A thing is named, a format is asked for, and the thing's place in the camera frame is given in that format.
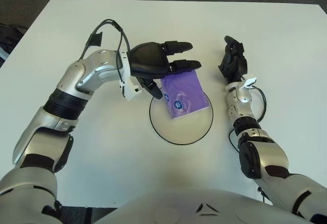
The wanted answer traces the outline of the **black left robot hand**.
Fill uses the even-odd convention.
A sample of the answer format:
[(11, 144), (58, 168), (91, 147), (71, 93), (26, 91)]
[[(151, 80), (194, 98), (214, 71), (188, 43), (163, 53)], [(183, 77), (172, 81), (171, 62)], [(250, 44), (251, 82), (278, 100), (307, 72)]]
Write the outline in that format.
[(128, 53), (131, 76), (137, 78), (141, 87), (153, 98), (160, 100), (163, 94), (154, 81), (155, 79), (191, 72), (201, 67), (201, 63), (197, 60), (168, 61), (168, 56), (183, 53), (192, 48), (191, 43), (179, 41), (139, 44)]

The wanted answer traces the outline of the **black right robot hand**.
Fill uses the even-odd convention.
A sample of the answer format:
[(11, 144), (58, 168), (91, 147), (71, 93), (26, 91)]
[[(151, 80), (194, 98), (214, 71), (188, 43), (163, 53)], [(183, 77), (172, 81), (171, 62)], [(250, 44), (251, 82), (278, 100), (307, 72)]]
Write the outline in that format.
[(225, 54), (218, 69), (227, 84), (240, 82), (242, 76), (247, 74), (247, 60), (243, 54), (243, 44), (228, 35), (224, 37), (224, 40), (226, 42)]

